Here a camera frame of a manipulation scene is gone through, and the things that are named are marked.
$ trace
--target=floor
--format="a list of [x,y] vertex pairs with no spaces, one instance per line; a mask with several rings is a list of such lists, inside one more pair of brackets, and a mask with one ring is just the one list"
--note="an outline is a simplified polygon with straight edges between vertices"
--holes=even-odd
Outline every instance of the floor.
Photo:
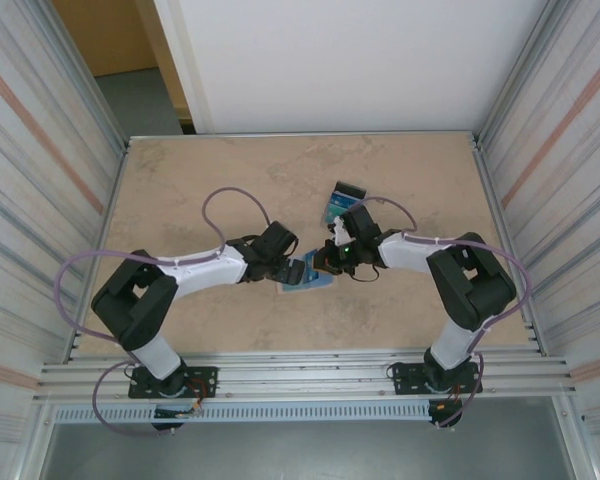
[[[295,232],[304,253],[329,236],[321,217],[337,180],[403,203],[421,234],[475,231],[487,243],[498,242],[465,134],[182,136],[132,142],[106,248],[144,248],[156,256],[213,248],[218,239],[200,208],[214,189],[235,185]],[[383,230],[408,225],[391,205],[369,209]],[[215,198],[209,216],[229,239],[259,234],[265,226],[260,211],[236,193]],[[97,288],[118,265],[117,259],[102,260]],[[361,267],[357,275],[371,273]],[[305,292],[280,294],[271,281],[210,288],[174,302],[162,333],[182,353],[427,347],[446,319],[429,275],[390,269],[374,283],[340,276],[334,286]],[[93,314],[86,325],[104,329]],[[496,325],[484,340],[527,342],[520,316]],[[115,345],[94,337],[83,338],[78,349],[114,352]]]
[[478,399],[455,431],[427,422],[185,425],[134,439],[55,428],[43,479],[573,479],[551,400]]
[[96,83],[127,136],[182,135],[159,69],[106,75]]

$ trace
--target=marble-patterned surface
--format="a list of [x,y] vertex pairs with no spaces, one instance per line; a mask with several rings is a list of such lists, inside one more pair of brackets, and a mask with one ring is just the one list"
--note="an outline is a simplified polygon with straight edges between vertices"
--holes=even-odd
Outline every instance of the marble-patterned surface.
[[[401,202],[424,235],[473,230],[497,243],[466,135],[406,134],[134,140],[106,247],[158,256],[212,248],[218,239],[202,221],[202,202],[234,185],[256,195],[305,252],[328,235],[320,218],[337,180]],[[408,224],[391,205],[369,208],[383,229]],[[227,238],[265,227],[257,207],[237,193],[216,197],[209,215]],[[103,259],[97,286],[118,263]],[[413,347],[430,345],[445,319],[430,276],[385,270],[375,283],[340,277],[333,287],[293,294],[266,281],[215,287],[174,303],[163,333],[179,352]],[[104,329],[93,314],[87,326]],[[502,322],[484,342],[526,343],[522,320]],[[117,348],[87,337],[80,351]]]

